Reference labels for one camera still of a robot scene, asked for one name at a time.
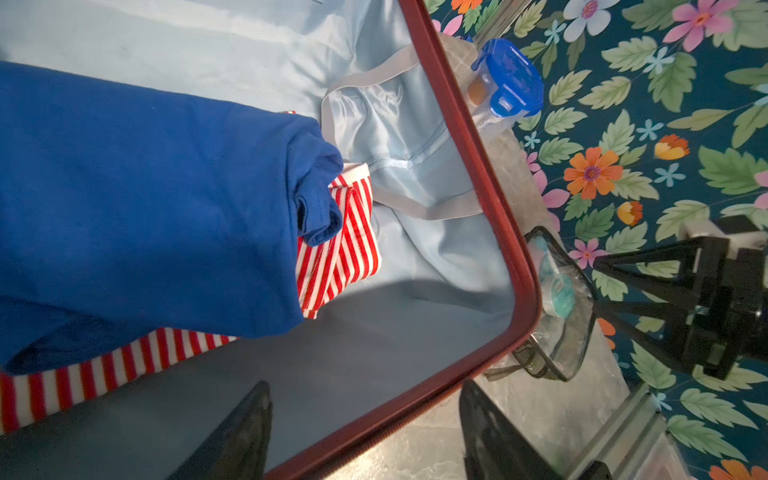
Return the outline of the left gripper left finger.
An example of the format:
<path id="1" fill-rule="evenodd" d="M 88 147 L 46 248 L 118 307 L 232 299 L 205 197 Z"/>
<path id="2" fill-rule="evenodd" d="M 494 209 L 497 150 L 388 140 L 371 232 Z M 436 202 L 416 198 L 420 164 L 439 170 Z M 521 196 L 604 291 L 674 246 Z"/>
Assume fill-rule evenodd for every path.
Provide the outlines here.
<path id="1" fill-rule="evenodd" d="M 168 479 L 262 479 L 272 420 L 270 387 L 260 381 Z"/>

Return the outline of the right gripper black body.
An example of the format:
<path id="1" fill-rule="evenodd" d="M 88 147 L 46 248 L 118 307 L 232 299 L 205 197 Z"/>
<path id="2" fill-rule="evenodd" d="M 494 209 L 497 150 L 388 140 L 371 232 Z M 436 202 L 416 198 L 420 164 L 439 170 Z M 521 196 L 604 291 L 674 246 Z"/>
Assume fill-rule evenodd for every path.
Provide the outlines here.
<path id="1" fill-rule="evenodd" d="M 683 238 L 698 238 L 692 271 L 702 282 L 694 325 L 712 333 L 702 370 L 724 380 L 737 360 L 767 360 L 767 232 L 744 214 L 691 221 Z"/>

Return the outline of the clear jar blue lid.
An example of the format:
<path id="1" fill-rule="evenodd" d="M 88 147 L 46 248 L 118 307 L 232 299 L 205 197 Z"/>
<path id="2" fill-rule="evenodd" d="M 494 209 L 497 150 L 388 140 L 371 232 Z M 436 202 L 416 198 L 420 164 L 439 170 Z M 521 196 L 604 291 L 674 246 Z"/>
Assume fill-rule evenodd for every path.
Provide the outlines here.
<path id="1" fill-rule="evenodd" d="M 522 118 L 541 112 L 543 80 L 511 41 L 487 41 L 471 70 L 465 100 L 483 142 L 492 141 Z"/>

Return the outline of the clear toiletry pouch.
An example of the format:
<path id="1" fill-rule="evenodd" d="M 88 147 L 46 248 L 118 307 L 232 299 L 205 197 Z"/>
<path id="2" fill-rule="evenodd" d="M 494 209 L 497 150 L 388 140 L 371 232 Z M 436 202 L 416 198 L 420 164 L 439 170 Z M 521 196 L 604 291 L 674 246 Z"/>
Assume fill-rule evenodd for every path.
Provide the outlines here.
<path id="1" fill-rule="evenodd" d="M 579 371 L 596 321 L 596 289 L 552 233 L 537 226 L 525 235 L 541 290 L 541 315 L 531 336 L 507 360 L 484 372 L 499 381 L 517 371 L 568 382 Z"/>

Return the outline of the red hard-shell suitcase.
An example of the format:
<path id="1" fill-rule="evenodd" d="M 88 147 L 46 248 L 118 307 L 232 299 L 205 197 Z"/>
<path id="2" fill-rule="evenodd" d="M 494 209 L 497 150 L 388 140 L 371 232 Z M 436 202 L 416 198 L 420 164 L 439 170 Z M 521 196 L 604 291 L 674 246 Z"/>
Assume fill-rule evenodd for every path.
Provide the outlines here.
<path id="1" fill-rule="evenodd" d="M 419 64 L 334 94 L 345 157 L 376 191 L 481 215 L 373 209 L 380 271 L 291 332 L 237 340 L 1 440 L 5 479 L 165 479 L 258 382 L 265 475 L 316 479 L 401 430 L 535 325 L 524 241 L 419 1 L 5 1 L 4 60 L 318 117 L 336 81 L 414 46 Z"/>

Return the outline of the blue shirt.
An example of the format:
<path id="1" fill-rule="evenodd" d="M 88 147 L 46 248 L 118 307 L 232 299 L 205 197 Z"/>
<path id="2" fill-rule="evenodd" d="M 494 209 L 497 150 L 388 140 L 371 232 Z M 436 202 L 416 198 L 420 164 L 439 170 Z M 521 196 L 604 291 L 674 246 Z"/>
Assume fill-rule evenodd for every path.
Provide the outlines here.
<path id="1" fill-rule="evenodd" d="M 163 327 L 288 332 L 298 244 L 339 232 L 342 167 L 311 118 L 3 63 L 2 370 Z"/>

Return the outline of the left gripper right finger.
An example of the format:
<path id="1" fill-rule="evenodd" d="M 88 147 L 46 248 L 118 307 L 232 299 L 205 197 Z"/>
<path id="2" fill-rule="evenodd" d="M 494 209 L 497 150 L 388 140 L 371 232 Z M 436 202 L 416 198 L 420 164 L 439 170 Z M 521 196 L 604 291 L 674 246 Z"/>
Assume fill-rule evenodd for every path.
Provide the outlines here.
<path id="1" fill-rule="evenodd" d="M 459 413 L 468 479 L 561 479 L 473 380 L 463 383 Z"/>

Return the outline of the red white striped shirt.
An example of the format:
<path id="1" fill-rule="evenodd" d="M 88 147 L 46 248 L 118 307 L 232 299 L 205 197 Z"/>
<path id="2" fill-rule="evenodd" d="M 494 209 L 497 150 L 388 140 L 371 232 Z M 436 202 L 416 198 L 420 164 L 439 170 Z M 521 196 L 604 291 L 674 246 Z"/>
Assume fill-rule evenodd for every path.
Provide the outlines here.
<path id="1" fill-rule="evenodd" d="M 302 320 L 315 318 L 346 286 L 379 267 L 370 229 L 367 169 L 342 167 L 329 191 L 342 216 L 339 232 L 316 246 L 298 244 L 295 273 Z M 78 364 L 28 375 L 11 375 L 1 368 L 1 430 L 14 432 L 236 338 L 245 337 L 163 327 Z"/>

